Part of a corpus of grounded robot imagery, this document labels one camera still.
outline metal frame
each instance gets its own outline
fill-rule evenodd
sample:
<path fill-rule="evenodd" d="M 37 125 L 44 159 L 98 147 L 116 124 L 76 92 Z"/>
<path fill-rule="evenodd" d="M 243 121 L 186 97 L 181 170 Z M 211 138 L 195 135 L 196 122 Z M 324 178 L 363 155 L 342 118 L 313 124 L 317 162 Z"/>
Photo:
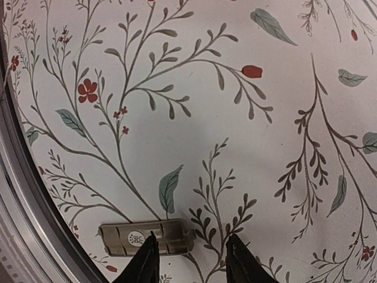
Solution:
<path fill-rule="evenodd" d="M 54 205 L 32 159 L 10 76 L 4 89 L 8 55 L 2 34 L 0 25 L 0 261 L 16 283 L 106 283 Z"/>

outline floral pattern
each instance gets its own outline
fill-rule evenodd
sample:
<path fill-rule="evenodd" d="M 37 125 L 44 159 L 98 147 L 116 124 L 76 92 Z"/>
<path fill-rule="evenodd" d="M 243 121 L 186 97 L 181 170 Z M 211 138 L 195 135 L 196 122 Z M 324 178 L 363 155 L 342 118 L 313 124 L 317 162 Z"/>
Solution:
<path fill-rule="evenodd" d="M 279 282 L 376 282 L 377 3 L 301 2 L 4 1 L 25 138 L 109 279 L 102 223 L 185 218 L 161 283 L 225 282 L 233 233 Z"/>

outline red flower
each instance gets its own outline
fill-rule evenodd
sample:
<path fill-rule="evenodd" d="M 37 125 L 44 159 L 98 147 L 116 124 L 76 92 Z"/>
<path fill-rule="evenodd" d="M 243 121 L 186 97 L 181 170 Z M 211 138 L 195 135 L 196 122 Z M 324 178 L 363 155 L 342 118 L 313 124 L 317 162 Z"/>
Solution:
<path fill-rule="evenodd" d="M 261 78 L 262 72 L 262 68 L 259 68 L 257 66 L 248 65 L 242 68 L 242 74 L 244 74 L 248 78 Z"/>
<path fill-rule="evenodd" d="M 122 112 L 122 115 L 125 115 L 125 114 L 128 113 L 128 110 L 127 110 L 126 106 L 124 106 L 120 111 Z"/>
<path fill-rule="evenodd" d="M 351 30 L 351 36 L 352 36 L 354 41 L 358 40 L 358 34 L 356 33 L 356 31 L 354 29 Z"/>
<path fill-rule="evenodd" d="M 120 116 L 120 112 L 114 112 L 114 118 L 115 119 L 119 119 L 119 116 Z"/>
<path fill-rule="evenodd" d="M 365 246 L 363 249 L 363 255 L 361 256 L 362 261 L 368 261 L 369 258 L 373 256 L 375 253 L 373 250 L 375 249 L 375 246 L 372 246 L 369 248 L 368 246 Z"/>
<path fill-rule="evenodd" d="M 115 268 L 115 267 L 113 267 L 113 266 L 111 266 L 111 265 L 106 265 L 106 268 L 107 268 L 107 270 L 109 270 L 111 272 L 118 272 L 118 269 Z"/>
<path fill-rule="evenodd" d="M 84 103 L 87 99 L 90 103 L 93 103 L 98 99 L 98 96 L 93 93 L 97 90 L 97 83 L 92 83 L 88 78 L 84 80 L 84 84 L 79 84 L 77 90 L 81 95 L 78 98 L 80 103 Z"/>
<path fill-rule="evenodd" d="M 129 131 L 130 129 L 129 128 L 127 128 L 126 126 L 123 126 L 123 133 L 124 134 L 128 134 L 128 131 Z"/>
<path fill-rule="evenodd" d="M 17 69 L 18 65 L 19 65 L 18 55 L 16 57 L 13 55 L 11 63 L 12 63 L 11 64 L 11 69 L 14 72 Z"/>
<path fill-rule="evenodd" d="M 43 170 L 43 168 L 41 166 L 38 166 L 38 169 L 39 169 L 39 172 L 40 172 L 41 175 L 45 174 L 45 170 Z"/>

